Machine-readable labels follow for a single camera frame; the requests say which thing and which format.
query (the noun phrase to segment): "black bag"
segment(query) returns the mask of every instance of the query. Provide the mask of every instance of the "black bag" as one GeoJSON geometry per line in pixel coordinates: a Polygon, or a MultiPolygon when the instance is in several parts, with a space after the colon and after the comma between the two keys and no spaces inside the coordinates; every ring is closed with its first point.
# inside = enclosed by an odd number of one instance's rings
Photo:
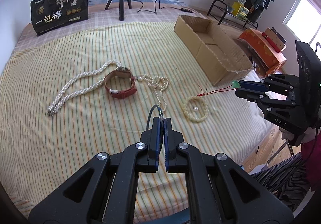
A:
{"type": "Polygon", "coordinates": [[[88,0],[34,0],[31,22],[37,35],[88,19],[88,0]]]}

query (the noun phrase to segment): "gold logo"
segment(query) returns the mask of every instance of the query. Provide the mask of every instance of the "gold logo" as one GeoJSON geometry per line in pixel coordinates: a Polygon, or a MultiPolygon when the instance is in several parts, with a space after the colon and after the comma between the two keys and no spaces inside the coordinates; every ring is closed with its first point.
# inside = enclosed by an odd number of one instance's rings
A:
{"type": "Polygon", "coordinates": [[[38,14],[42,14],[43,11],[44,11],[44,7],[43,7],[43,6],[41,6],[40,8],[38,8],[38,14]]]}

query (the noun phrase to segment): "red book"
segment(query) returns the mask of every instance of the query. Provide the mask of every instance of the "red book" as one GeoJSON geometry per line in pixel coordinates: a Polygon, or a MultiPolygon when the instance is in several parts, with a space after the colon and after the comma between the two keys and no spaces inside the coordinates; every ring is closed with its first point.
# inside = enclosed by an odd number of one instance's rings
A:
{"type": "Polygon", "coordinates": [[[277,47],[277,45],[272,41],[271,38],[269,38],[264,32],[262,33],[262,36],[270,43],[270,45],[274,48],[274,50],[277,53],[281,52],[281,49],[277,47]]]}

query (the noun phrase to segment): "open box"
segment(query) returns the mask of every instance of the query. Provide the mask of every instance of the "open box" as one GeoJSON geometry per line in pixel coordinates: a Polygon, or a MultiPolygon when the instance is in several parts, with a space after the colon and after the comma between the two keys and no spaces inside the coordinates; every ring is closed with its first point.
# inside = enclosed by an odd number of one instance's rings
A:
{"type": "Polygon", "coordinates": [[[253,69],[243,50],[211,20],[182,15],[174,31],[213,86],[241,79],[253,69]]]}

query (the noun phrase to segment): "pearl necklace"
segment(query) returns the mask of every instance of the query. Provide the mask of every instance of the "pearl necklace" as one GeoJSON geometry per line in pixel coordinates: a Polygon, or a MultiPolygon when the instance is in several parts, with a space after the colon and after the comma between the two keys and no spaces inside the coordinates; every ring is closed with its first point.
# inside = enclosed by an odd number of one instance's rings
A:
{"type": "MultiPolygon", "coordinates": [[[[185,117],[188,118],[192,122],[203,122],[206,120],[206,118],[209,115],[208,103],[201,96],[191,96],[191,97],[188,97],[187,99],[185,99],[185,102],[183,102],[183,104],[182,104],[182,110],[183,110],[185,117]],[[204,116],[203,117],[195,117],[192,113],[190,113],[187,110],[187,104],[191,100],[199,101],[202,104],[202,107],[204,109],[204,116]]],[[[197,106],[194,106],[194,111],[196,111],[196,112],[198,111],[197,106]]]]}
{"type": "Polygon", "coordinates": [[[85,89],[79,90],[79,91],[75,91],[67,96],[65,96],[64,98],[61,98],[62,95],[65,93],[65,91],[74,83],[76,82],[78,79],[83,78],[83,77],[90,77],[93,75],[97,75],[100,74],[102,71],[104,71],[108,66],[110,66],[111,64],[115,64],[118,67],[122,67],[123,65],[121,64],[121,62],[117,61],[117,60],[110,60],[107,61],[106,63],[103,64],[103,66],[101,68],[99,68],[98,70],[92,71],[92,72],[84,72],[81,73],[79,75],[76,75],[73,79],[71,79],[68,83],[66,83],[66,85],[62,88],[62,90],[59,92],[59,94],[56,96],[55,100],[52,102],[52,104],[48,107],[48,115],[49,116],[53,116],[55,113],[58,112],[58,110],[61,108],[61,106],[67,102],[69,99],[74,98],[76,96],[80,96],[80,95],[84,95],[90,91],[93,91],[95,89],[97,89],[99,86],[101,86],[104,82],[104,79],[98,81],[97,83],[95,83],[93,86],[87,87],[85,89]]]}
{"type": "Polygon", "coordinates": [[[158,105],[161,107],[161,99],[164,103],[164,109],[163,112],[167,109],[167,103],[165,101],[165,98],[163,96],[163,91],[165,91],[170,83],[169,79],[164,76],[151,76],[151,75],[144,75],[137,78],[137,81],[142,83],[145,82],[147,85],[151,88],[152,91],[154,91],[158,105]]]}

